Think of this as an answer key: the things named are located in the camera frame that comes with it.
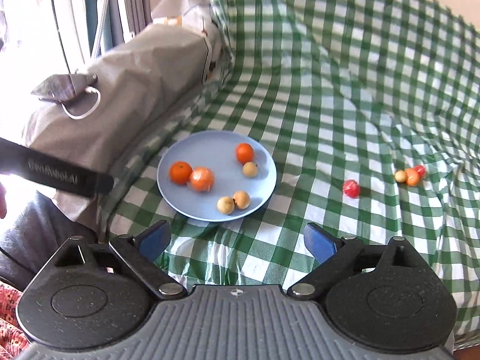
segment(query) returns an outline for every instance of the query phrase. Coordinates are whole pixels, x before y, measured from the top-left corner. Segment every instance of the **blue gripper pad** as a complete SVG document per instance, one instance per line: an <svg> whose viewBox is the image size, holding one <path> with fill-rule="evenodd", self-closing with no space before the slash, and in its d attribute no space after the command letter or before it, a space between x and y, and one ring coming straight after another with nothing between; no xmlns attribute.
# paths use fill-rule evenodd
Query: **blue gripper pad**
<svg viewBox="0 0 480 360"><path fill-rule="evenodd" d="M172 232L167 221L157 222L148 230L138 243L138 252L154 263L170 244Z"/></svg>
<svg viewBox="0 0 480 360"><path fill-rule="evenodd" d="M337 244L340 242L315 223L308 223L304 227L303 237L306 248L319 264L337 252Z"/></svg>

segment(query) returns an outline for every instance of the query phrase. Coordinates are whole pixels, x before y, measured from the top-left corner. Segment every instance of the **metal screw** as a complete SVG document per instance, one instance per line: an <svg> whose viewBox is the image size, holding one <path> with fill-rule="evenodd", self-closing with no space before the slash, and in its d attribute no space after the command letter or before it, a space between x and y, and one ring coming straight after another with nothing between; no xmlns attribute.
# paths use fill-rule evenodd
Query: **metal screw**
<svg viewBox="0 0 480 360"><path fill-rule="evenodd" d="M181 294L183 291L183 286L178 283L166 283L162 284L158 290L162 295L173 296Z"/></svg>
<svg viewBox="0 0 480 360"><path fill-rule="evenodd" d="M315 292L315 287L308 283L297 283L292 287L295 296L311 295Z"/></svg>

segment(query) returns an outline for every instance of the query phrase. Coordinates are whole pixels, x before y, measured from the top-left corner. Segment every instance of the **curtain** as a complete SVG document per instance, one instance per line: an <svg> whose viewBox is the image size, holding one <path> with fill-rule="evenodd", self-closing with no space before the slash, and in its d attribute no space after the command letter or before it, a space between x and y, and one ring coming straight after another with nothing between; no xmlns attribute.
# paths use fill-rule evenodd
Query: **curtain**
<svg viewBox="0 0 480 360"><path fill-rule="evenodd" d="M118 0L123 37L128 42L151 23L149 0Z"/></svg>
<svg viewBox="0 0 480 360"><path fill-rule="evenodd" d="M97 31L98 19L101 15L102 0L85 0L85 12L88 30L88 43L90 54L93 50L95 32ZM100 55L105 54L111 48L124 43L122 24L120 21L118 0L109 0L109 9L106 12L105 24L100 43Z"/></svg>

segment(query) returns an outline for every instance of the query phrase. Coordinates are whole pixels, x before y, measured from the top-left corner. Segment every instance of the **red cherry tomato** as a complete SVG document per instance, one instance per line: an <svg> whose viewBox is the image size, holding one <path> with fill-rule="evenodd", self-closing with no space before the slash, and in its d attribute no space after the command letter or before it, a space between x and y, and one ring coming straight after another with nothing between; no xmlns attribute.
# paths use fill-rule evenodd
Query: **red cherry tomato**
<svg viewBox="0 0 480 360"><path fill-rule="evenodd" d="M357 198L360 195L360 185L355 180L347 180L343 184L343 193L349 198Z"/></svg>
<svg viewBox="0 0 480 360"><path fill-rule="evenodd" d="M417 165L414 166L413 169L418 173L420 178L422 178L425 175L425 168L422 165Z"/></svg>

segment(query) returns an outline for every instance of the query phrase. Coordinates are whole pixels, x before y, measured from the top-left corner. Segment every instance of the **blue plate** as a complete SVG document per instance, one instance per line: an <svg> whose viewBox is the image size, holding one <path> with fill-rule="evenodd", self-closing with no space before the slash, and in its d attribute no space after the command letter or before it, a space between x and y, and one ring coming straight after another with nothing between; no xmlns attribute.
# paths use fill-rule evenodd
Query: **blue plate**
<svg viewBox="0 0 480 360"><path fill-rule="evenodd" d="M242 164L235 157L240 143L248 143L255 151L258 175L247 178ZM169 170L177 161L185 161L196 167L210 168L215 183L209 192L196 192L188 186L170 181ZM277 182L277 169L270 153L256 140L231 131L202 131L174 143L163 155L157 169L157 183L163 198L175 210L193 219L209 222L225 222L242 218L258 210L272 195ZM246 210L235 209L230 215L217 210L222 196L233 196L236 191L250 195Z"/></svg>

